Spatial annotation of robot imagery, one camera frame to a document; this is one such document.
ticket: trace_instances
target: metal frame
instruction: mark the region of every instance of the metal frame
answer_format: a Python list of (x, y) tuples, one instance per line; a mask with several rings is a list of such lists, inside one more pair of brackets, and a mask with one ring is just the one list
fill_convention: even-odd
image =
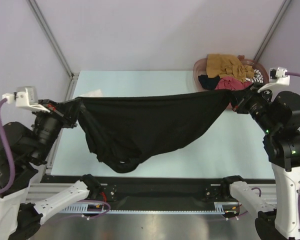
[(276, 14), (272, 24), (270, 25), (270, 28), (268, 30), (268, 32), (266, 33), (258, 51), (256, 52), (253, 60), (255, 60), (256, 62), (258, 62), (262, 56), (262, 54), (264, 53), (268, 43), (270, 42), (270, 39), (272, 38), (272, 36), (274, 35), (276, 29), (278, 28), (279, 24), (281, 23), (284, 15), (286, 14), (287, 10), (289, 9), (289, 7), (291, 7), (291, 3), (293, 2), (293, 0), (284, 0), (284, 2), (282, 3), (278, 13)]
[[(45, 176), (42, 183), (33, 183), (30, 186), (26, 202), (35, 203), (48, 199), (69, 188), (78, 179), (80, 177)], [(222, 180), (217, 178), (96, 177), (96, 179), (101, 182), (102, 191), (107, 195), (112, 214), (224, 215), (226, 210), (231, 211), (233, 206), (239, 204), (237, 200), (222, 194), (220, 184)], [(277, 205), (274, 180), (246, 179), (246, 181), (250, 183), (249, 187), (261, 189), (261, 197), (268, 204)], [(84, 207), (80, 205), (77, 210), (81, 211)]]
[[(78, 77), (79, 77), (79, 73), (73, 74), (73, 77), (72, 77), (72, 79), (69, 83), (68, 89), (66, 91), (66, 95), (65, 95), (65, 99), (64, 99), (65, 101), (72, 99), (74, 92), (75, 92), (77, 82), (78, 82)], [(60, 143), (61, 135), (62, 135), (62, 130), (61, 130), (58, 138), (56, 139), (56, 141), (49, 153), (49, 156), (47, 157), (46, 172), (45, 172), (46, 174), (51, 173), (52, 167), (54, 165), (55, 157), (57, 154), (57, 149), (58, 149), (58, 146)]]
[(57, 43), (43, 13), (41, 12), (38, 3), (36, 0), (26, 0), (29, 7), (31, 8), (36, 20), (38, 21), (44, 35), (46, 36), (47, 40), (51, 44), (51, 47), (53, 51), (55, 52), (56, 56), (58, 57), (63, 69), (68, 74), (69, 78), (71, 79), (73, 77), (73, 73), (70, 69), (70, 66), (64, 56), (64, 54), (61, 51), (61, 48), (59, 44)]

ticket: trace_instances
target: white wall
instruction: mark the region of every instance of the white wall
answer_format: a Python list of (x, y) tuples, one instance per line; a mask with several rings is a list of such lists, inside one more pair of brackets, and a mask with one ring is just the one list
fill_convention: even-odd
[[(280, 66), (300, 73), (300, 0), (292, 1), (260, 62), (266, 69)], [(287, 90), (300, 95), (300, 78), (292, 76)]]
[[(0, 100), (19, 86), (36, 86), (40, 99), (64, 99), (69, 79), (25, 0), (0, 0)], [(30, 111), (5, 104), (3, 123), (30, 127)]]
[(283, 0), (37, 0), (73, 71), (192, 70), (253, 58)]

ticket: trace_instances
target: pile of clothes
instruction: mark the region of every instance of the pile of clothes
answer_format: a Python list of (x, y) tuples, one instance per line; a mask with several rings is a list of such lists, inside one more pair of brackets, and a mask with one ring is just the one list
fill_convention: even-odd
[(209, 54), (206, 75), (198, 76), (201, 86), (206, 90), (243, 90), (252, 83), (263, 83), (259, 70), (243, 65), (239, 58), (228, 54)]

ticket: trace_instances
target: light blue table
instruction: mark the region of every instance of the light blue table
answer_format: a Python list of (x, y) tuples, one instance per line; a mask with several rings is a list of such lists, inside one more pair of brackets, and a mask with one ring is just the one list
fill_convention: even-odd
[[(141, 97), (196, 92), (192, 71), (82, 71), (74, 97), (101, 89), (104, 97)], [(102, 177), (274, 179), (263, 148), (264, 134), (250, 115), (226, 110), (199, 139), (183, 149), (153, 156), (119, 174), (89, 152), (80, 126), (64, 129), (52, 175)]]

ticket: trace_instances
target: black garment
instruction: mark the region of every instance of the black garment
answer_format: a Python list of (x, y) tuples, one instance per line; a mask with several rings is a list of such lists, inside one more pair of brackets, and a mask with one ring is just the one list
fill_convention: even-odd
[(81, 97), (91, 153), (117, 173), (201, 137), (230, 102), (229, 90), (152, 97)]
[(220, 77), (208, 77), (208, 75), (198, 76), (199, 82), (204, 89), (215, 90), (218, 83), (220, 82)]

